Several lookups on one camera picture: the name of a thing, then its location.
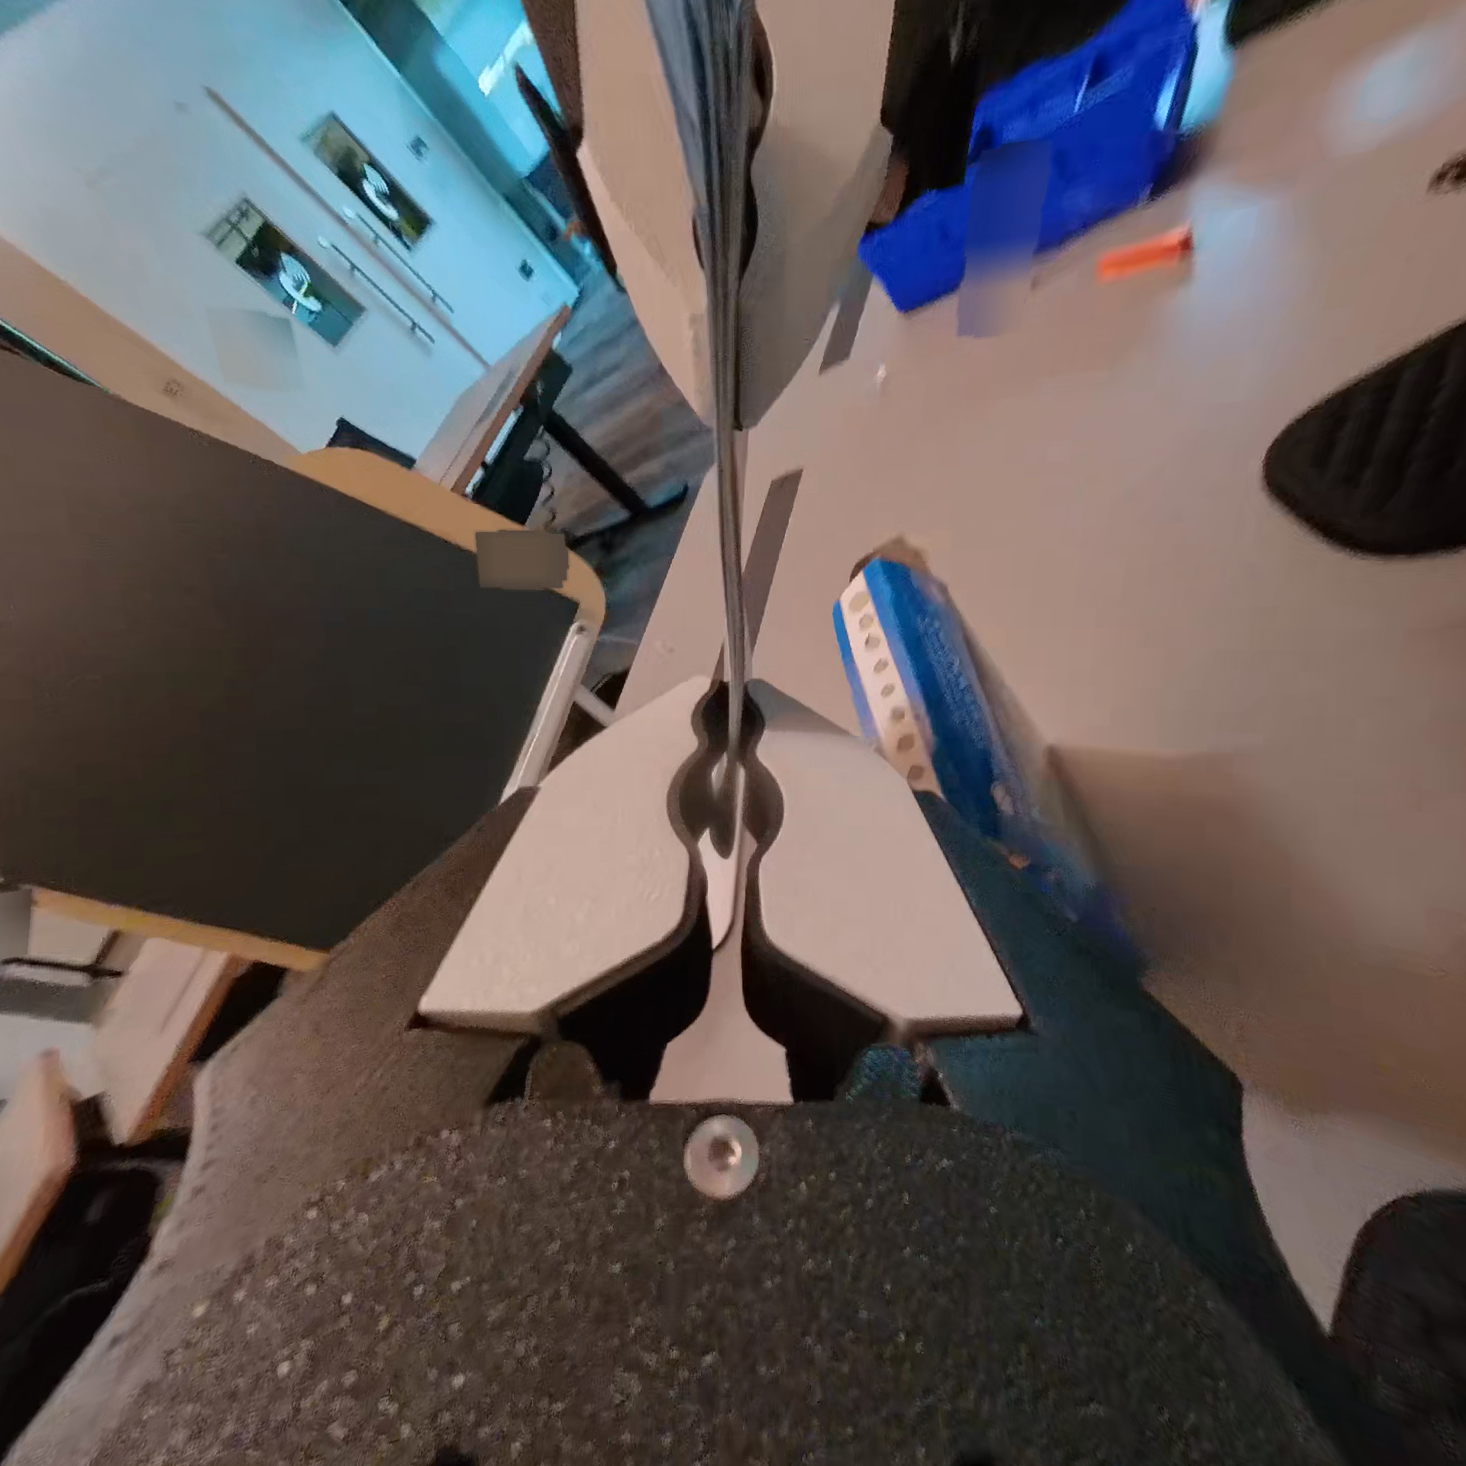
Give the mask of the black table cover panel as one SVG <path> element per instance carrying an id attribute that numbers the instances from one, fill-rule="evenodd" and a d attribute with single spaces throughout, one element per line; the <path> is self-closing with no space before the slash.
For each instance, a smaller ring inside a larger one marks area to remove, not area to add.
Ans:
<path id="1" fill-rule="evenodd" d="M 830 373 L 852 357 L 856 339 L 865 320 L 873 285 L 873 273 L 856 257 L 844 287 L 838 292 L 831 329 L 819 360 L 819 374 Z"/>

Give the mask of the black office chair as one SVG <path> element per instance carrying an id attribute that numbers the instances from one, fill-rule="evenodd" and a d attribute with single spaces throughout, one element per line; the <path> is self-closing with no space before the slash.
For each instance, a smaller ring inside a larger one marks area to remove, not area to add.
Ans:
<path id="1" fill-rule="evenodd" d="M 411 470 L 416 465 L 416 456 L 412 453 L 395 448 L 393 444 L 378 437 L 374 432 L 365 430 L 365 427 L 360 427 L 348 416 L 337 418 L 336 427 L 330 437 L 327 439 L 327 446 L 369 451 L 372 455 L 378 455 L 379 458 L 393 462 L 400 467 L 407 467 Z"/>

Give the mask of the orange block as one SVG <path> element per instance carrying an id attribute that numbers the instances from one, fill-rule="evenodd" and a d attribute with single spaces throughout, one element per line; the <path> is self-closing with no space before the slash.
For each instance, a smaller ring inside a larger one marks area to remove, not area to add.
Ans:
<path id="1" fill-rule="evenodd" d="M 1100 282 L 1118 282 L 1165 268 L 1187 268 L 1196 256 L 1191 224 L 1154 233 L 1140 242 L 1109 249 L 1097 263 Z"/>

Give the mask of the white double door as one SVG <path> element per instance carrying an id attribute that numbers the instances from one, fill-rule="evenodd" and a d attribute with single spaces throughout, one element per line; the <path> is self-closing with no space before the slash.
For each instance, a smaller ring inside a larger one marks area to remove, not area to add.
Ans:
<path id="1" fill-rule="evenodd" d="M 383 266 L 418 299 L 437 320 L 451 338 L 460 341 L 467 352 L 475 357 L 484 367 L 489 366 L 489 357 L 474 343 L 472 338 L 456 322 L 454 305 L 416 268 L 409 256 L 399 249 L 390 235 L 376 226 L 358 205 L 348 205 L 337 200 L 334 193 L 320 188 L 313 175 L 308 175 L 301 167 L 285 154 L 266 134 L 262 134 L 227 97 L 215 86 L 205 85 L 205 95 L 210 102 L 245 135 L 254 142 L 264 156 L 278 165 L 294 182 L 297 182 L 316 203 L 322 205 L 334 217 L 334 224 L 348 230 L 360 247 L 365 247 L 374 257 L 381 259 Z"/>

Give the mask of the stand display board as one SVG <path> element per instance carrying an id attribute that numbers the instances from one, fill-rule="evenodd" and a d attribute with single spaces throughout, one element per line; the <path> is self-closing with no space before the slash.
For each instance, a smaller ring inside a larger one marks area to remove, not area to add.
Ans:
<path id="1" fill-rule="evenodd" d="M 4 353 L 2 868 L 90 921 L 311 964 L 542 776 L 587 559 L 371 451 L 296 467 Z"/>

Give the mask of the wooden desk black legs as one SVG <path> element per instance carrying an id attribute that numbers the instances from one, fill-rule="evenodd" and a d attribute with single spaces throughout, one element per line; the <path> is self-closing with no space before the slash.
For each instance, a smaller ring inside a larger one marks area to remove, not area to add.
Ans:
<path id="1" fill-rule="evenodd" d="M 549 435 L 625 509 L 622 518 L 570 535 L 570 547 L 580 549 L 674 512 L 688 502 L 692 486 L 683 483 L 660 497 L 645 498 L 556 406 L 543 402 L 536 381 L 571 317 L 573 308 L 561 305 L 517 339 L 503 357 L 493 360 L 486 374 L 470 383 L 453 402 L 442 425 L 416 456 L 414 467 L 433 483 L 467 497 L 474 476 L 491 460 L 491 451 L 508 418 L 521 411 L 529 416 L 533 434 Z"/>

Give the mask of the blue plastic bin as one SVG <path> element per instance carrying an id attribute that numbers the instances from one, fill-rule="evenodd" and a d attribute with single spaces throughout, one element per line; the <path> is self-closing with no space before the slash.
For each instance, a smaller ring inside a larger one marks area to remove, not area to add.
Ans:
<path id="1" fill-rule="evenodd" d="M 1018 277 L 1165 184 L 1231 76 L 1233 3 L 1121 3 L 976 99 L 955 181 L 873 224 L 861 263 L 901 312 Z"/>

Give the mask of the lego instruction booklet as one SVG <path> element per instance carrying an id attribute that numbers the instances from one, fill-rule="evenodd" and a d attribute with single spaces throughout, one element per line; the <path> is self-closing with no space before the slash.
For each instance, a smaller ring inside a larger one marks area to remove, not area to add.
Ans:
<path id="1" fill-rule="evenodd" d="M 737 1 L 652 1 L 648 13 L 669 81 L 706 282 L 727 671 L 727 744 L 713 783 L 709 839 L 721 856 L 734 856 L 746 805 L 744 722 L 749 650 L 739 434 L 741 285 L 748 219 L 755 6 Z"/>

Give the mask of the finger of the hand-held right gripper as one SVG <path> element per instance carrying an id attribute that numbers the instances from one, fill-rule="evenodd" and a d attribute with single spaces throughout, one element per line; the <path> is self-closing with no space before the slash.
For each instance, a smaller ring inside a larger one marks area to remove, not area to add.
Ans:
<path id="1" fill-rule="evenodd" d="M 751 161 L 756 242 L 741 285 L 742 428 L 791 385 L 819 338 L 880 195 L 894 1 L 756 3 L 772 62 Z"/>
<path id="2" fill-rule="evenodd" d="M 617 271 L 667 374 L 714 418 L 707 287 L 673 95 L 645 1 L 575 4 L 582 170 Z"/>

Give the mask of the blue lego set box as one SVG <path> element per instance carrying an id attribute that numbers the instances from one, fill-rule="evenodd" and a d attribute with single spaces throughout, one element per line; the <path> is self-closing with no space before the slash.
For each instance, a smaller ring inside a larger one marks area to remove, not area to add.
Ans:
<path id="1" fill-rule="evenodd" d="M 922 547 L 891 537 L 865 554 L 835 600 L 833 626 L 866 741 L 1142 977 L 1145 954 L 1072 778 Z"/>

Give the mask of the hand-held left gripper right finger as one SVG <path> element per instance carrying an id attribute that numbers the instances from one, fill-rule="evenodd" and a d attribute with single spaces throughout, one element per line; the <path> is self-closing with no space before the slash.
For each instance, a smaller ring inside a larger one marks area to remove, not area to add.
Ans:
<path id="1" fill-rule="evenodd" d="M 842 725 L 748 685 L 744 999 L 775 1041 L 1006 1032 L 1023 1006 L 915 792 Z"/>

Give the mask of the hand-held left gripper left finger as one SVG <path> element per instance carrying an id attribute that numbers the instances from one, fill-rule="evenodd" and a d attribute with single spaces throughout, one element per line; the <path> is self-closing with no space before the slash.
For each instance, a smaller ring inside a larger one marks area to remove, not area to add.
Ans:
<path id="1" fill-rule="evenodd" d="M 707 748 L 707 675 L 617 718 L 535 788 L 418 1015 L 474 1029 L 552 1029 L 643 970 L 702 910 L 723 940 L 723 858 L 704 867 L 678 795 Z"/>

